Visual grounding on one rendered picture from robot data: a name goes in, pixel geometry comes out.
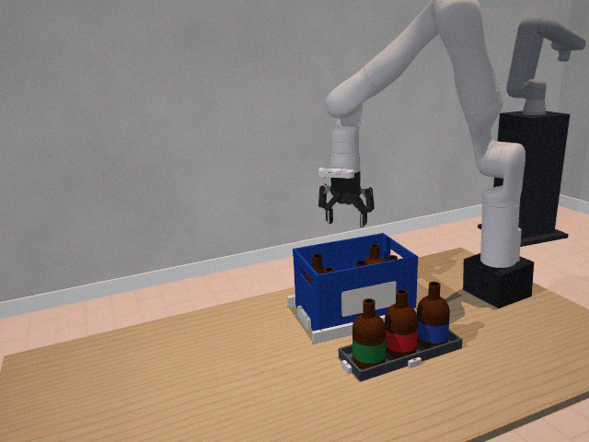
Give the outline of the brown bottle with green label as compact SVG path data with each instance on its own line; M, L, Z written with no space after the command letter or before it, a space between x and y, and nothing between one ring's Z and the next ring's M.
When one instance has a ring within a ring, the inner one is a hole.
M386 362L386 324L372 298L364 300L364 313L352 325L352 361L361 369Z

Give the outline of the blue crate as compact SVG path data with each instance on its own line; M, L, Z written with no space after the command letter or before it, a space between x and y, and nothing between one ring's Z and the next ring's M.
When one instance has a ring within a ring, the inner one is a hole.
M370 245L380 246L385 262L356 267L370 257ZM387 261L390 250L402 259ZM334 272L318 274L312 255L322 255L322 266ZM295 306L301 306L311 319L314 331L354 320L364 313L364 300L375 301L375 314L386 315L396 303L396 291L408 291L408 304L416 308L415 278L404 254L387 237L375 234L293 249ZM305 279L311 278L311 284Z

